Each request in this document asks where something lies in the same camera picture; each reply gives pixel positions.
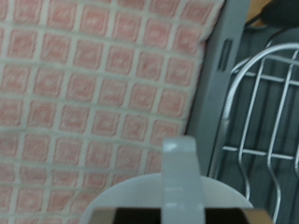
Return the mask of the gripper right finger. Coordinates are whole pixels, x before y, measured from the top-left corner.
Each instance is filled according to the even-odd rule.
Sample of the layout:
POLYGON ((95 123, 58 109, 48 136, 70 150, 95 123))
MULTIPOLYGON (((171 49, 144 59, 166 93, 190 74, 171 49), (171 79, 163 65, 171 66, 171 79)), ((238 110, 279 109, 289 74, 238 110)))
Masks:
POLYGON ((274 224, 263 209, 207 208, 206 224, 274 224))

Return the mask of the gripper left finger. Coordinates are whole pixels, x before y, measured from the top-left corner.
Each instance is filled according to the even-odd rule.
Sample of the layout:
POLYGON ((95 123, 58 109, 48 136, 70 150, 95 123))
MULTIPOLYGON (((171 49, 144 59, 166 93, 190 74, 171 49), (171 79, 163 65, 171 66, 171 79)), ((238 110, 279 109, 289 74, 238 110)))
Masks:
POLYGON ((96 208, 88 224, 161 224, 159 208, 101 207, 96 208))

